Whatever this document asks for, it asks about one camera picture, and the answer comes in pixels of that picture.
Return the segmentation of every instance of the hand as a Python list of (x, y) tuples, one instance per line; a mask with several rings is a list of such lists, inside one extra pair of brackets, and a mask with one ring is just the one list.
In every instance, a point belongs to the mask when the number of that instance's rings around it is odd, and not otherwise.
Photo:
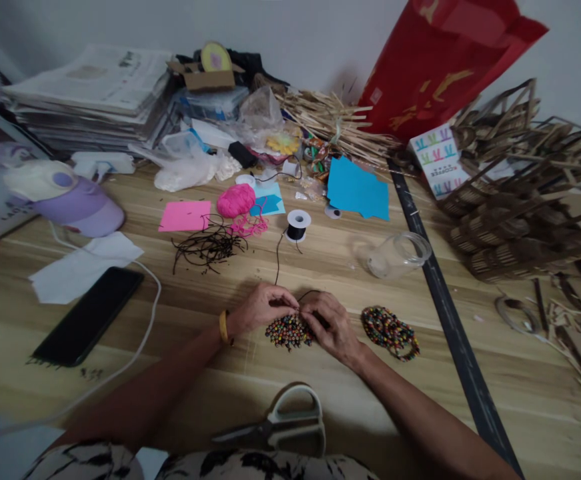
[[(321, 292), (311, 296), (300, 307), (300, 314), (310, 325), (324, 350), (354, 370), (364, 344), (352, 331), (346, 308), (331, 293)], [(315, 314), (326, 321), (325, 326), (317, 320)]]
[(227, 318), (228, 337), (237, 337), (274, 319), (297, 313), (299, 303), (283, 287), (260, 283)]

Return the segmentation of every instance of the smartphone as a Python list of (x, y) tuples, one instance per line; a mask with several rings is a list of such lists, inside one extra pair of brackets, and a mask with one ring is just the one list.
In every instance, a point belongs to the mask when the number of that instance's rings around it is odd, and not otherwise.
[(64, 367), (81, 364), (142, 281), (142, 273), (110, 267), (32, 356)]

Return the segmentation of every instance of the black cord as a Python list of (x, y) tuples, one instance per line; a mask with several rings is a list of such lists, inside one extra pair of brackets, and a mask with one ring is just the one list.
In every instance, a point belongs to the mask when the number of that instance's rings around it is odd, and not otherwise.
[(312, 292), (316, 292), (316, 293), (321, 293), (321, 290), (308, 290), (306, 293), (304, 293), (301, 297), (299, 297), (297, 299), (298, 302), (300, 302), (308, 293), (312, 293)]
[(295, 157), (295, 156), (294, 156), (294, 158), (297, 160), (297, 165), (299, 165), (299, 177), (295, 177), (294, 175), (290, 175), (289, 173), (277, 172), (277, 173), (275, 173), (275, 175), (273, 175), (269, 179), (259, 180), (259, 181), (260, 182), (265, 182), (265, 181), (268, 181), (268, 180), (272, 180), (277, 175), (286, 175), (288, 177), (294, 178), (295, 180), (301, 180), (302, 178), (304, 178), (304, 169), (302, 169), (302, 163), (301, 163), (301, 161), (297, 157)]
[(288, 227), (285, 228), (283, 232), (281, 232), (281, 237), (279, 237), (279, 241), (277, 242), (277, 276), (275, 277), (275, 285), (277, 285), (277, 281), (279, 280), (279, 245), (281, 245), (281, 240), (283, 239), (283, 234), (288, 230)]
[[(221, 223), (215, 222), (210, 217), (215, 216), (221, 219)], [(237, 247), (241, 251), (248, 250), (248, 242), (243, 237), (233, 235), (231, 231), (228, 231), (228, 227), (223, 223), (223, 217), (217, 213), (208, 213), (202, 215), (202, 217), (207, 218), (208, 226), (193, 233), (187, 239), (182, 242), (175, 244), (174, 240), (171, 238), (170, 241), (177, 249), (175, 254), (175, 262), (172, 265), (172, 274), (175, 274), (175, 268), (177, 267), (177, 261), (181, 256), (192, 265), (199, 265), (201, 267), (207, 267), (215, 273), (216, 271), (212, 265), (216, 263), (225, 263), (227, 258), (235, 255), (233, 248)], [(241, 246), (241, 241), (245, 242), (245, 249)], [(199, 257), (201, 263), (193, 261)]]
[[(279, 280), (279, 245), (281, 245), (281, 240), (283, 239), (283, 235), (285, 234), (285, 232), (287, 232), (288, 227), (285, 228), (285, 230), (283, 232), (281, 232), (281, 237), (279, 237), (279, 241), (277, 242), (277, 277), (275, 277), (275, 285), (277, 285), (277, 280)], [(297, 250), (299, 250), (299, 242), (297, 242), (295, 240), (295, 245), (297, 246)]]

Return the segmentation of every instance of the colorful bead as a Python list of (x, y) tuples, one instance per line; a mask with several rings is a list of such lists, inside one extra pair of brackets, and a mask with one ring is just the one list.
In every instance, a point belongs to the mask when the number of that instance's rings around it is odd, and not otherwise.
[(276, 319), (268, 325), (265, 332), (265, 336), (270, 337), (270, 341), (276, 347), (280, 345), (286, 347), (288, 352), (291, 352), (293, 347), (301, 348), (302, 342), (304, 345), (310, 346), (314, 338), (314, 333), (310, 327), (300, 320), (297, 315), (288, 315), (287, 317)]
[[(385, 307), (368, 307), (362, 311), (362, 325), (372, 343), (387, 349), (395, 358), (407, 362), (420, 354), (415, 331)], [(410, 351), (399, 353), (406, 345)]]

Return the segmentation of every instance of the pink yarn ball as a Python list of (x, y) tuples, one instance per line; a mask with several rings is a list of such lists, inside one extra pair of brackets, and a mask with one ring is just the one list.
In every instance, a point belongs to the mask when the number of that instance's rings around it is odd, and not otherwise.
[(224, 218), (235, 218), (248, 213), (255, 204), (255, 191), (247, 183), (233, 185), (217, 200), (217, 211)]

